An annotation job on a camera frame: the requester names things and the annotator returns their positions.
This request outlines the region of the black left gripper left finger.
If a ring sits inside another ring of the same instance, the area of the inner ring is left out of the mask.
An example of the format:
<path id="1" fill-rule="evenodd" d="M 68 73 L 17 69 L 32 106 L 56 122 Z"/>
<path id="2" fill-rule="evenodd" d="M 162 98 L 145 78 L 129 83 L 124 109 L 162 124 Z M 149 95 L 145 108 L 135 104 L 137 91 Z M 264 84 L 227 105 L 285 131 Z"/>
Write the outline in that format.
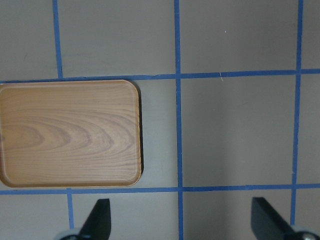
<path id="1" fill-rule="evenodd" d="M 98 199 L 82 227 L 58 234 L 59 240 L 108 240 L 111 235 L 111 204 L 108 198 Z"/>

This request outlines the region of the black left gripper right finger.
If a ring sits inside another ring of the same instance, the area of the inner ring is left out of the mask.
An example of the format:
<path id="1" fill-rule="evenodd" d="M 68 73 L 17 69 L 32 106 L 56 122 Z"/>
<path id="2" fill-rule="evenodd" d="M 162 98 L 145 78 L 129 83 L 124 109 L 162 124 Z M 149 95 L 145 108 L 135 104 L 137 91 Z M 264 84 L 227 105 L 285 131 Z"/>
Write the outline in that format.
<path id="1" fill-rule="evenodd" d="M 318 240 L 310 230 L 294 228 L 264 197 L 251 200 L 251 230 L 257 240 Z"/>

